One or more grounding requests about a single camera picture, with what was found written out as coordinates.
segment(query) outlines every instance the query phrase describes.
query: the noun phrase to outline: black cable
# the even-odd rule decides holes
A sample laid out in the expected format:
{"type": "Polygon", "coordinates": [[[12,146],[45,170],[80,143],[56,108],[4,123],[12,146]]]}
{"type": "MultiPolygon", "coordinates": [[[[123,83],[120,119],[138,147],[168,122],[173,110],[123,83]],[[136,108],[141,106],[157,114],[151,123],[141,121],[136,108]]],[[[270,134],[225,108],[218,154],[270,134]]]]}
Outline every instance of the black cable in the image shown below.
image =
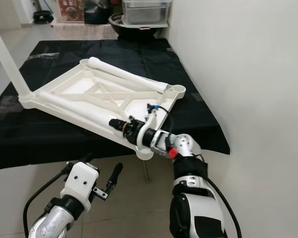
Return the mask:
{"type": "Polygon", "coordinates": [[[48,3],[47,3],[45,0],[43,0],[43,1],[45,2],[46,6],[49,8],[50,12],[53,14],[53,11],[52,11],[52,9],[50,8],[50,6],[48,5],[48,3]]]}
{"type": "Polygon", "coordinates": [[[40,220],[42,217],[44,217],[46,214],[48,214],[46,211],[44,211],[39,217],[38,217],[38,219],[36,219],[35,220],[35,222],[34,223],[36,223],[38,220],[40,220]]]}
{"type": "Polygon", "coordinates": [[[194,157],[201,156],[201,160],[202,160],[202,162],[204,162],[204,163],[205,163],[205,160],[204,160],[204,158],[203,158],[203,156],[202,156],[201,154],[198,154],[198,155],[196,155],[196,154],[193,154],[193,153],[192,153],[192,155],[194,155],[194,157]]]}
{"type": "Polygon", "coordinates": [[[65,174],[65,170],[62,170],[60,173],[58,173],[54,178],[52,178],[50,181],[48,181],[46,184],[44,184],[39,190],[36,191],[35,194],[30,197],[30,199],[26,202],[24,209],[23,209],[23,229],[24,229],[24,235],[25,238],[29,237],[29,228],[28,228],[28,218],[27,213],[29,206],[31,202],[41,193],[43,192],[48,186],[50,186],[52,183],[54,183],[57,179],[59,179],[62,175],[65,174]]]}
{"type": "Polygon", "coordinates": [[[224,197],[224,195],[222,194],[222,192],[220,191],[220,189],[215,185],[215,183],[212,182],[212,180],[210,180],[209,177],[207,177],[204,173],[200,172],[199,173],[200,176],[202,178],[204,178],[213,188],[214,190],[218,193],[218,195],[220,196],[220,198],[222,199],[222,201],[224,202],[230,216],[232,217],[233,219],[233,222],[234,222],[234,225],[235,225],[235,228],[236,228],[236,232],[237,232],[237,238],[242,238],[242,232],[240,230],[240,226],[239,226],[239,223],[237,221],[237,218],[232,210],[232,208],[230,207],[227,199],[224,197]]]}
{"type": "Polygon", "coordinates": [[[170,129],[169,129],[169,134],[168,134],[166,140],[168,140],[168,143],[169,143],[170,146],[171,146],[172,144],[171,144],[171,141],[170,141],[170,136],[171,136],[172,131],[173,131],[174,120],[173,120],[172,115],[170,114],[170,112],[168,112],[168,110],[167,110],[166,108],[164,108],[164,107],[162,107],[162,106],[159,106],[159,105],[158,105],[158,107],[161,108],[162,110],[164,110],[164,111],[168,114],[168,118],[169,118],[169,120],[170,120],[170,129]]]}

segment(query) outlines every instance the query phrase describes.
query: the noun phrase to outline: white plastic frame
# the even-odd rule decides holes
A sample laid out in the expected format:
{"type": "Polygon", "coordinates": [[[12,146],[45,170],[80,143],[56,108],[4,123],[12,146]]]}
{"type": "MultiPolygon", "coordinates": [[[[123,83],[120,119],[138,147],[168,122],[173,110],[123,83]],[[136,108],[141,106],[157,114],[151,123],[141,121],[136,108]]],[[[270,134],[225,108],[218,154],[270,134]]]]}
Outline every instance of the white plastic frame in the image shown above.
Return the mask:
{"type": "MultiPolygon", "coordinates": [[[[171,110],[186,91],[182,85],[168,85],[131,74],[97,58],[83,59],[68,72],[32,92],[28,88],[0,37],[0,61],[26,109],[37,108],[136,151],[144,153],[109,126],[111,119],[129,120],[129,116],[145,121],[147,103],[171,110]]],[[[167,114],[156,112],[155,129],[160,129],[167,114]]]]}

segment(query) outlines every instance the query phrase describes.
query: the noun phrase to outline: black table cover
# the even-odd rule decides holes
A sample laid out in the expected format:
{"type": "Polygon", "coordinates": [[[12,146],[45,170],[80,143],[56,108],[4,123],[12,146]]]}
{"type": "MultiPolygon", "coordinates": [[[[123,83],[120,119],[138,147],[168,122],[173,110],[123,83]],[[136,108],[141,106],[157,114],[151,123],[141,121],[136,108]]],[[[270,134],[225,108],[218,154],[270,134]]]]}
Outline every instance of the black table cover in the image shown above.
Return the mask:
{"type": "MultiPolygon", "coordinates": [[[[171,111],[173,133],[190,134],[203,149],[230,153],[220,125],[165,39],[146,44],[126,40],[41,41],[20,72],[29,88],[36,90],[91,56],[143,77],[185,86],[184,98],[171,111]]],[[[168,128],[167,119],[162,129],[168,128]]],[[[0,97],[0,169],[75,160],[88,152],[94,158],[134,154],[52,115],[23,109],[14,87],[8,85],[0,97]]]]}

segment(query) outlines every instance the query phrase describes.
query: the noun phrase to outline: white pole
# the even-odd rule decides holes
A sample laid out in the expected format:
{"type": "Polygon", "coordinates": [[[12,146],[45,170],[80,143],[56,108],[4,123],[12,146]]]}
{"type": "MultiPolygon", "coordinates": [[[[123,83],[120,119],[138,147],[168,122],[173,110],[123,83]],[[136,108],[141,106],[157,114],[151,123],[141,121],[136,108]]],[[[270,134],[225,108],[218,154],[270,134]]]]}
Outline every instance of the white pole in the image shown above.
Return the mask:
{"type": "Polygon", "coordinates": [[[124,71],[121,68],[117,68],[111,64],[101,61],[99,58],[95,58],[95,57],[89,58],[88,65],[92,68],[100,69],[102,71],[113,74],[115,76],[133,81],[135,83],[138,83],[142,86],[150,88],[159,93],[163,93],[168,86],[168,84],[166,83],[154,82],[151,80],[144,79],[138,75],[124,71]]]}
{"type": "Polygon", "coordinates": [[[88,110],[84,107],[73,104],[71,101],[54,96],[50,93],[41,91],[38,96],[42,97],[47,102],[54,104],[58,107],[64,108],[72,113],[75,113],[83,118],[86,118],[92,122],[95,122],[105,128],[109,127],[109,121],[114,117],[110,117],[108,114],[102,113],[97,110],[88,110]]]}
{"type": "Polygon", "coordinates": [[[19,101],[26,102],[35,97],[35,94],[31,92],[28,85],[24,81],[19,69],[15,65],[8,49],[6,48],[1,36],[0,36],[0,62],[5,69],[8,77],[14,85],[16,91],[19,94],[19,101]]]}

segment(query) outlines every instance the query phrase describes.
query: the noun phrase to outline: metal table leg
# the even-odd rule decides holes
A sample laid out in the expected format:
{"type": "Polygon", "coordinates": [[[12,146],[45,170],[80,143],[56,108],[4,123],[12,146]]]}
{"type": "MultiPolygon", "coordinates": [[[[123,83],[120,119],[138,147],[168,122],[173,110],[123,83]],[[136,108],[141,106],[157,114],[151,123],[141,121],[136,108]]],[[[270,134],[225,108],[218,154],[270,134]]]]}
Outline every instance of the metal table leg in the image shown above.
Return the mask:
{"type": "Polygon", "coordinates": [[[149,175],[148,175],[148,169],[147,169],[147,162],[146,162],[146,160],[143,160],[143,166],[144,166],[146,183],[149,183],[149,175]]]}

